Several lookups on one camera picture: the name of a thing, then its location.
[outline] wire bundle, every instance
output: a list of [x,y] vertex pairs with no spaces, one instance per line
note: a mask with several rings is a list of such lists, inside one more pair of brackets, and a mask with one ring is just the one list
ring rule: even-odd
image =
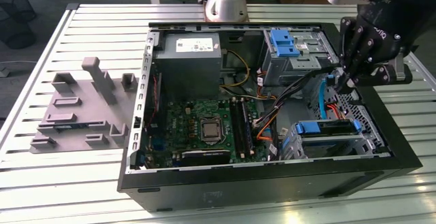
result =
[[327,68],[323,68],[320,70],[314,70],[311,72],[308,72],[303,77],[300,77],[286,89],[284,91],[282,92],[282,94],[279,95],[279,97],[276,98],[274,104],[272,104],[272,109],[271,111],[263,115],[258,121],[255,122],[255,125],[260,125],[260,123],[268,119],[266,125],[263,126],[263,128],[260,129],[259,131],[259,134],[256,136],[258,140],[260,139],[264,139],[264,140],[271,140],[274,139],[274,137],[276,135],[272,135],[272,138],[270,137],[263,137],[262,134],[263,132],[266,131],[267,127],[272,124],[272,122],[275,121],[276,119],[276,116],[278,116],[278,113],[279,113],[279,109],[282,108],[286,100],[295,94],[298,93],[303,87],[307,85],[307,83],[310,82],[310,79],[319,75],[319,74],[323,74],[323,73],[330,73],[334,71],[334,67],[327,67]]

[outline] black trash bin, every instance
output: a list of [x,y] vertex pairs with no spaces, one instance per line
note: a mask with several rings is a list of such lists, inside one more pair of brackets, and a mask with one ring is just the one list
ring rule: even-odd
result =
[[0,41],[11,49],[23,49],[31,46],[36,37],[26,22],[16,21],[8,12],[0,8]]
[[28,0],[0,0],[0,8],[15,18],[18,22],[30,22],[36,13]]

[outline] metal slotted table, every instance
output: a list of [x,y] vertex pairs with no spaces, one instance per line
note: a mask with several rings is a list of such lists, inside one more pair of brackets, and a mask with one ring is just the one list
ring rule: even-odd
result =
[[[148,213],[116,192],[122,149],[28,152],[55,91],[56,71],[90,79],[83,57],[98,56],[114,78],[140,74],[148,23],[203,21],[198,5],[80,5],[67,10],[0,131],[0,222],[99,223],[435,223],[436,82],[414,54],[410,85],[378,92],[420,157],[423,168],[342,198],[216,210]],[[252,22],[332,22],[355,6],[250,5]]]

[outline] yellow wire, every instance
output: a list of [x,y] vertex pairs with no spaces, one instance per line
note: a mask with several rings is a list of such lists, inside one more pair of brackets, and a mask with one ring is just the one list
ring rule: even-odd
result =
[[248,64],[247,64],[244,58],[236,52],[234,52],[232,50],[228,49],[227,51],[231,52],[240,59],[240,61],[244,63],[246,69],[247,69],[246,79],[242,82],[239,82],[236,84],[222,85],[222,87],[235,87],[235,86],[239,86],[239,85],[242,85],[242,84],[244,84],[247,82],[247,80],[251,77],[251,69],[248,68]]

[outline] metal bracket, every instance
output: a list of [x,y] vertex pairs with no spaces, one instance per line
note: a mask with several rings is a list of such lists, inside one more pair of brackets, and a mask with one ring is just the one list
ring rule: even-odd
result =
[[400,53],[398,56],[390,61],[390,65],[394,67],[395,73],[396,73],[396,80],[403,81],[407,78],[406,72],[404,72],[404,54],[403,54],[403,48],[400,49]]

